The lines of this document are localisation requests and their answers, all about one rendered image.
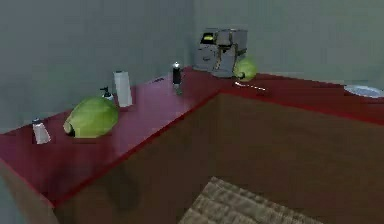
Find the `silver coffee machine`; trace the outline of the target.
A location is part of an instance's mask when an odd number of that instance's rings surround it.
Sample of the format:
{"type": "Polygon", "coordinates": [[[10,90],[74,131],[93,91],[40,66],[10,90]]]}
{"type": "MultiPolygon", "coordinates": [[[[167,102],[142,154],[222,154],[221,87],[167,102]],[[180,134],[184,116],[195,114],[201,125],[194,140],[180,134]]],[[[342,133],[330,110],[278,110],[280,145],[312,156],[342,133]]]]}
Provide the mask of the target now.
{"type": "Polygon", "coordinates": [[[230,78],[238,59],[247,52],[246,29],[206,28],[195,53],[193,68],[219,78],[230,78]]]}

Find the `red topped brown counter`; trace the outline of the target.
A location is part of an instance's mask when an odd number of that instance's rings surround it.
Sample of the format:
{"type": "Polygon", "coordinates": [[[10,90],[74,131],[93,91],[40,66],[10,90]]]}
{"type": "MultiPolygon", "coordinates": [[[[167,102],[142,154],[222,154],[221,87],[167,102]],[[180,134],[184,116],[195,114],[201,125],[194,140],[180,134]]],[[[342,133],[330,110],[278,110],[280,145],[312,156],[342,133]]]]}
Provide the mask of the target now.
{"type": "Polygon", "coordinates": [[[0,224],[178,224],[218,177],[325,224],[384,224],[384,99],[260,75],[187,71],[139,85],[114,130],[73,139],[63,115],[0,135],[0,224]]]}

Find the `small green lettuce head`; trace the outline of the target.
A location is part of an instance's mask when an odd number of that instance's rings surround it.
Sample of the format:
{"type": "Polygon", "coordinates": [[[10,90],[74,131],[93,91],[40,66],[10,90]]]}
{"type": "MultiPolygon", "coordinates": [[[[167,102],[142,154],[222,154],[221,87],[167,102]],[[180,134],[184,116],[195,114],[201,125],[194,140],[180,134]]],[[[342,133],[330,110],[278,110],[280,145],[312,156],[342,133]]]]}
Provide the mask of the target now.
{"type": "Polygon", "coordinates": [[[256,76],[257,66],[250,57],[245,57],[236,61],[233,74],[238,80],[248,82],[256,76]]]}

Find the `white paper towel roll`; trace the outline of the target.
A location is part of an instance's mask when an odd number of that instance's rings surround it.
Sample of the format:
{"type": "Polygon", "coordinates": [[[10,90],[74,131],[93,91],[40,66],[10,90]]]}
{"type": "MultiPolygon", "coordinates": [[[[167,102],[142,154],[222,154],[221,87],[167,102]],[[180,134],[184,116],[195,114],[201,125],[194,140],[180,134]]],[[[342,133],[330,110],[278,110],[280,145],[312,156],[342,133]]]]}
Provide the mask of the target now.
{"type": "Polygon", "coordinates": [[[133,104],[129,74],[126,71],[114,72],[114,82],[120,107],[133,104]]]}

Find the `large green lettuce head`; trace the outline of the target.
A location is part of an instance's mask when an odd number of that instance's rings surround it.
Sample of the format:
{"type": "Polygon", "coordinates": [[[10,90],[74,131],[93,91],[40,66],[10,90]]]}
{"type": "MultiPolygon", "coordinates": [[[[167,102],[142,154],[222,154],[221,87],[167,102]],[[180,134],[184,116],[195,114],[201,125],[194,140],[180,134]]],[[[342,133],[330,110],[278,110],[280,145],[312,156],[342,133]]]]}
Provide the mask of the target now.
{"type": "Polygon", "coordinates": [[[118,122],[115,103],[103,97],[82,100],[63,123],[66,135],[73,138],[98,138],[108,133],[118,122]]]}

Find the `grey salt shaker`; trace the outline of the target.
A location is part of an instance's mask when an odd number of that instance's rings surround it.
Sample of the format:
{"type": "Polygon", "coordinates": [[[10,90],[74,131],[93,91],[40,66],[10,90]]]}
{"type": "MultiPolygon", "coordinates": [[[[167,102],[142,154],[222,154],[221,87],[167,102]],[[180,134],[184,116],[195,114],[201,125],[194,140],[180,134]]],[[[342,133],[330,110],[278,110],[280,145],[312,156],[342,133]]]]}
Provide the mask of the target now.
{"type": "Polygon", "coordinates": [[[40,119],[36,118],[32,121],[32,128],[37,144],[46,144],[51,140],[45,125],[40,119]]]}

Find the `white round plate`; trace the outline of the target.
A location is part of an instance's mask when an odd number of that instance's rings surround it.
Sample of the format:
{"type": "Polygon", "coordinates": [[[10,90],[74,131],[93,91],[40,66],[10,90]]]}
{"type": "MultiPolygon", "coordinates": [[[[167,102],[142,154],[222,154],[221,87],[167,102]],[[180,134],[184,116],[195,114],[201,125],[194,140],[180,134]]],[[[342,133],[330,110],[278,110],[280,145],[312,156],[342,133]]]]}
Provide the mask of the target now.
{"type": "Polygon", "coordinates": [[[368,98],[382,98],[384,97],[384,91],[374,88],[374,87],[369,87],[369,86],[362,86],[362,85],[345,85],[344,90],[357,95],[361,97],[368,97],[368,98]]]}

